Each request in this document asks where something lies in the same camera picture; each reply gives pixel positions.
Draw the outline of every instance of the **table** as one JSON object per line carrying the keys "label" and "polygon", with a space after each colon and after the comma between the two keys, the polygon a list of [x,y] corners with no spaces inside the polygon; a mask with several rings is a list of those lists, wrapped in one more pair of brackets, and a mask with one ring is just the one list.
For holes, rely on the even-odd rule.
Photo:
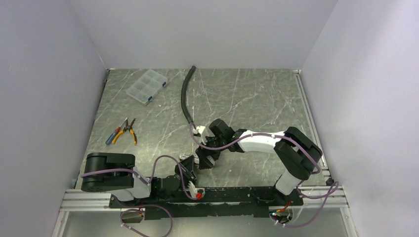
{"label": "table", "polygon": [[[147,106],[125,93],[146,70],[110,71],[81,173],[86,155],[92,152],[134,154],[140,172],[150,176],[157,156],[179,157],[197,148],[180,108],[180,90],[188,69],[155,71],[168,78],[168,85]],[[292,70],[197,69],[188,86],[187,101],[196,125],[208,126],[221,118],[234,130],[277,132],[295,126],[313,139]],[[124,134],[116,144],[106,146],[106,139],[125,117],[130,121],[136,118],[132,128],[138,143],[134,145],[132,136]],[[156,175],[171,175],[174,166],[174,161],[163,158],[157,164]],[[284,170],[281,160],[271,154],[223,151],[213,169],[198,171],[197,186],[271,186]],[[325,185],[323,174],[311,175],[303,185]],[[76,188],[80,187],[81,182],[77,182]]]}

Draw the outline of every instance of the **clear plastic container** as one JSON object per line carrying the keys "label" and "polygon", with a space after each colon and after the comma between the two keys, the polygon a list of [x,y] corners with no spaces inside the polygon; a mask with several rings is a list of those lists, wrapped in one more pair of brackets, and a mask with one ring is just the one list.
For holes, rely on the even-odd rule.
{"label": "clear plastic container", "polygon": [[156,71],[148,70],[127,90],[126,93],[147,105],[168,84],[168,78]]}

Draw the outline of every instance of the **yellow handle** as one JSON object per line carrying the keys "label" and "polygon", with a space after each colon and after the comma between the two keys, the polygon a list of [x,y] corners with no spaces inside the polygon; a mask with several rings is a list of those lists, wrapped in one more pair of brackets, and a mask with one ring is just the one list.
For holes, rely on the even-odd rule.
{"label": "yellow handle", "polygon": [[112,140],[112,144],[115,144],[117,142],[118,137],[121,136],[123,133],[123,130],[119,131],[115,138]]}
{"label": "yellow handle", "polygon": [[137,136],[135,135],[134,131],[132,129],[130,129],[129,132],[132,134],[132,136],[134,138],[134,144],[137,144]]}

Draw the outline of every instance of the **hand tool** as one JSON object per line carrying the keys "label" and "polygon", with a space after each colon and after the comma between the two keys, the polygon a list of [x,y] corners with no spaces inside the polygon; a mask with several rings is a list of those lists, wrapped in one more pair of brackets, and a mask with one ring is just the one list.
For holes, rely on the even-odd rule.
{"label": "hand tool", "polygon": [[115,131],[111,134],[111,136],[109,136],[108,140],[106,140],[105,144],[106,145],[110,145],[112,143],[112,141],[114,140],[115,136],[119,133],[119,131],[121,130],[121,127],[123,126],[123,124],[128,120],[128,118],[125,118],[125,120],[122,122],[121,126],[119,126],[117,129],[115,129]]}
{"label": "hand tool", "polygon": [[118,132],[118,134],[115,136],[114,140],[112,141],[112,144],[115,144],[117,142],[117,139],[119,138],[119,136],[121,136],[127,130],[129,131],[129,133],[132,134],[132,137],[134,138],[134,144],[137,144],[137,136],[135,135],[135,132],[132,130],[132,125],[134,124],[134,121],[135,121],[135,118],[134,118],[134,120],[132,120],[131,124],[128,125],[128,120],[125,120],[124,129],[122,131]]}

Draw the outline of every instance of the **screwdriver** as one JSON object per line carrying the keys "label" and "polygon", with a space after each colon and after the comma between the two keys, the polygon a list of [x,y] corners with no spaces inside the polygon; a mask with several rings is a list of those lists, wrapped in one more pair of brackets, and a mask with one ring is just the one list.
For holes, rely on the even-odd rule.
{"label": "screwdriver", "polygon": [[106,140],[105,144],[110,145],[112,141],[114,140],[115,136],[118,134],[118,132],[121,130],[121,127],[125,124],[125,121],[127,121],[128,118],[125,118],[125,120],[122,122],[121,126],[119,126],[114,133],[111,134],[111,136]]}

